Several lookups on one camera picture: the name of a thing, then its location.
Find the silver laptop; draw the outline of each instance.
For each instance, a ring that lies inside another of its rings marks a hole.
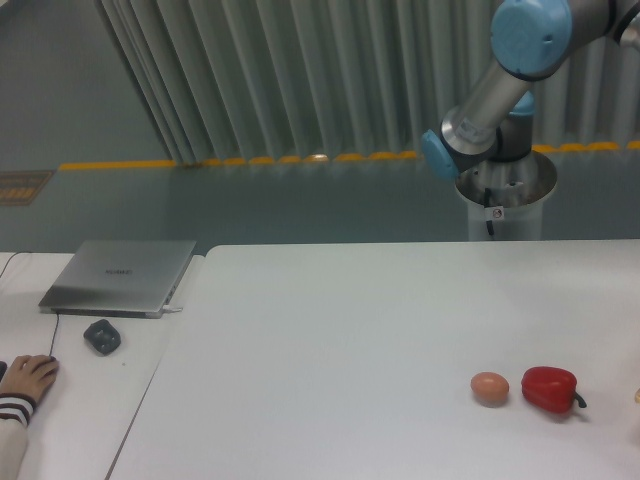
[[[47,312],[160,318],[189,265],[192,241],[87,241],[51,286]]]

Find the red bell pepper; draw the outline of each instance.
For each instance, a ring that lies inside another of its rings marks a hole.
[[[551,413],[566,413],[574,400],[580,408],[587,404],[576,393],[578,381],[573,373],[555,367],[533,367],[522,377],[522,394],[530,403]]]

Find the person's hand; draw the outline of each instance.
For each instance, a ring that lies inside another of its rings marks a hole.
[[[0,394],[13,393],[31,397],[36,405],[56,381],[58,361],[47,355],[24,355],[14,360],[0,383]]]

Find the yellow line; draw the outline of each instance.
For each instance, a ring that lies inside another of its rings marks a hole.
[[[627,150],[640,150],[640,141],[629,142],[626,146]],[[565,143],[559,147],[551,145],[534,145],[533,150],[539,153],[562,153],[562,152],[599,152],[599,151],[613,151],[623,150],[620,145],[614,142],[596,142],[589,145],[583,145],[581,143]],[[400,153],[393,152],[375,152],[371,155],[364,156],[359,153],[342,153],[335,159],[336,162],[364,162],[369,160],[417,160],[421,158],[421,154],[412,150],[406,150]],[[318,163],[328,162],[329,158],[326,155],[309,155],[305,158],[300,158],[295,155],[284,156],[279,160],[275,160],[271,157],[254,157],[248,162],[241,157],[227,158],[225,160],[219,160],[217,158],[210,158],[203,160],[193,166],[195,167],[219,167],[223,165],[275,165],[286,163]],[[127,162],[87,162],[87,163],[63,163],[58,170],[70,171],[70,170],[108,170],[108,169],[120,169],[120,168],[171,168],[176,167],[177,163],[173,160],[133,160]]]
[[[251,165],[270,165],[276,162],[271,157],[254,157],[251,160],[249,160],[249,163]]]
[[[171,168],[173,160],[134,160],[130,162],[63,163],[58,170],[103,170],[115,168]]]

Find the striped sleeve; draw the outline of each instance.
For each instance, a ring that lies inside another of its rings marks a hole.
[[[0,419],[18,420],[25,428],[36,410],[36,402],[19,393],[0,394]]]

